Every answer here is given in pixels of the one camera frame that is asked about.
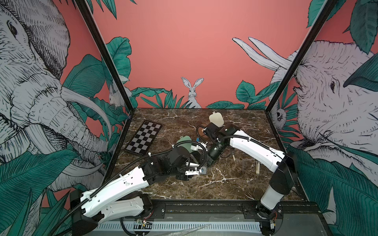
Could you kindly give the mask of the mint green clipper case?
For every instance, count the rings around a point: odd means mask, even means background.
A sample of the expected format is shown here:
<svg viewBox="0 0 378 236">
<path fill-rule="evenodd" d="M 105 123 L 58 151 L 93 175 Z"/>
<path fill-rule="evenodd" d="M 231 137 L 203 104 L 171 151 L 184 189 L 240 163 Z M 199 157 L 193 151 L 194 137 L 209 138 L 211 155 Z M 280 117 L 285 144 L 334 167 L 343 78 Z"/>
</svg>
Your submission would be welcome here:
<svg viewBox="0 0 378 236">
<path fill-rule="evenodd" d="M 182 136 L 176 143 L 181 143 L 184 141 L 192 141 L 190 136 Z M 192 154 L 194 151 L 191 149 L 192 143 L 182 143 L 180 145 L 176 145 L 176 148 L 178 148 L 180 151 L 188 152 L 189 154 Z"/>
</svg>

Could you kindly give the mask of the brown clipper case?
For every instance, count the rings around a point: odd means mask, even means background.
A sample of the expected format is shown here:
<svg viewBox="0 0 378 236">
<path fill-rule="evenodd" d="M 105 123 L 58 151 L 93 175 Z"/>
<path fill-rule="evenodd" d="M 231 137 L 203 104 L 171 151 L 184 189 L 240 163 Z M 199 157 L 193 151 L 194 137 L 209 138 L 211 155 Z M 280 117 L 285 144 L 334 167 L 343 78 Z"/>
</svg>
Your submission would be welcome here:
<svg viewBox="0 0 378 236">
<path fill-rule="evenodd" d="M 198 134 L 199 139 L 201 139 L 202 141 L 204 141 L 206 139 L 206 135 L 203 133 L 203 129 L 200 128 L 197 131 L 197 134 Z"/>
</svg>

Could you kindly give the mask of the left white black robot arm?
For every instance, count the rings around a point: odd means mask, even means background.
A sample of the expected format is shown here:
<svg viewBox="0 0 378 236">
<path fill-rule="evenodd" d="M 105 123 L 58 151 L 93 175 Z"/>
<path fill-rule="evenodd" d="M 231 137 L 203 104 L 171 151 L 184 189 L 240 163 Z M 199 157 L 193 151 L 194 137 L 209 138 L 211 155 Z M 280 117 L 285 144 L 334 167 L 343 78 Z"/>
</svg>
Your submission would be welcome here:
<svg viewBox="0 0 378 236">
<path fill-rule="evenodd" d="M 70 194 L 70 211 L 58 221 L 49 232 L 55 236 L 60 226 L 72 220 L 71 227 L 60 232 L 63 236 L 72 233 L 82 236 L 108 220 L 110 217 L 122 218 L 126 215 L 138 216 L 150 211 L 147 197 L 142 197 L 142 206 L 130 205 L 122 198 L 140 189 L 164 181 L 170 176 L 187 180 L 191 174 L 202 174 L 209 155 L 206 145 L 197 141 L 180 141 L 169 150 L 143 156 L 133 161 L 100 187 Z"/>
</svg>

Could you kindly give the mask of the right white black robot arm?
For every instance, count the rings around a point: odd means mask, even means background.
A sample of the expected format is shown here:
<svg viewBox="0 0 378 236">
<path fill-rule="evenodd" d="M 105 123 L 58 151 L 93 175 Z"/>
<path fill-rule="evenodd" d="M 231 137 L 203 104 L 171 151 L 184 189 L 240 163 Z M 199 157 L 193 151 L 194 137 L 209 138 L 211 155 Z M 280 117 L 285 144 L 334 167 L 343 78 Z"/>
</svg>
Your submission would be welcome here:
<svg viewBox="0 0 378 236">
<path fill-rule="evenodd" d="M 232 124 L 218 127 L 209 123 L 200 126 L 200 129 L 212 142 L 207 151 L 207 164 L 214 163 L 227 147 L 232 147 L 254 158 L 273 173 L 258 204 L 260 211 L 272 212 L 297 183 L 298 161 L 293 152 L 286 153 L 269 147 Z"/>
</svg>

